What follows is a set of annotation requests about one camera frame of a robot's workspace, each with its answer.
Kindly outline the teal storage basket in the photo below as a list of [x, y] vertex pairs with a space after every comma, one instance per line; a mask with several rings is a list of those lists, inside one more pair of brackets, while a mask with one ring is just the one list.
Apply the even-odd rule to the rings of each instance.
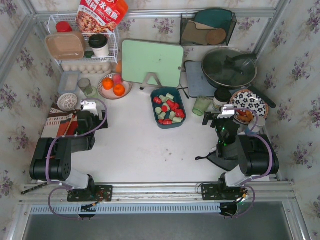
[[[174, 96], [171, 100], [166, 97], [170, 93]], [[162, 100], [161, 104], [153, 102], [154, 97]], [[163, 130], [178, 128], [186, 120], [186, 111], [179, 91], [174, 87], [164, 87], [154, 90], [151, 95], [152, 111], [155, 123]]]

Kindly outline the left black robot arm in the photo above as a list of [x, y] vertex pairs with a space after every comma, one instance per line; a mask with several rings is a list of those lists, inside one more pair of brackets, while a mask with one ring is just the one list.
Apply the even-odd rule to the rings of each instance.
[[96, 131], [109, 127], [108, 109], [102, 100], [87, 98], [81, 101], [81, 110], [75, 116], [77, 127], [73, 135], [38, 140], [29, 175], [32, 180], [59, 184], [68, 191], [92, 197], [97, 192], [95, 181], [72, 166], [72, 154], [93, 149]]

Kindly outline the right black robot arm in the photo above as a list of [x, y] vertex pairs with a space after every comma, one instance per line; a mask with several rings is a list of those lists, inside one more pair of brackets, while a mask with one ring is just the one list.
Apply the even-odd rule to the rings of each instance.
[[[252, 114], [253, 125], [244, 134], [239, 134], [239, 124], [234, 122], [236, 114]], [[211, 152], [204, 157], [225, 172], [216, 182], [199, 185], [203, 200], [233, 200], [238, 202], [247, 193], [247, 183], [276, 174], [280, 164], [272, 145], [265, 134], [254, 130], [259, 116], [248, 108], [224, 105], [220, 112], [205, 112], [202, 124], [211, 122], [218, 141]]]

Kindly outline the green capsule top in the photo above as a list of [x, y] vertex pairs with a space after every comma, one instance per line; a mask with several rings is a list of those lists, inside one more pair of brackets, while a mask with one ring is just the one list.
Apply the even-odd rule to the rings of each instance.
[[166, 94], [166, 97], [167, 97], [168, 99], [170, 99], [170, 100], [173, 100], [173, 99], [174, 99], [174, 96], [173, 96], [172, 94], [170, 94], [170, 93], [167, 93], [167, 94]]

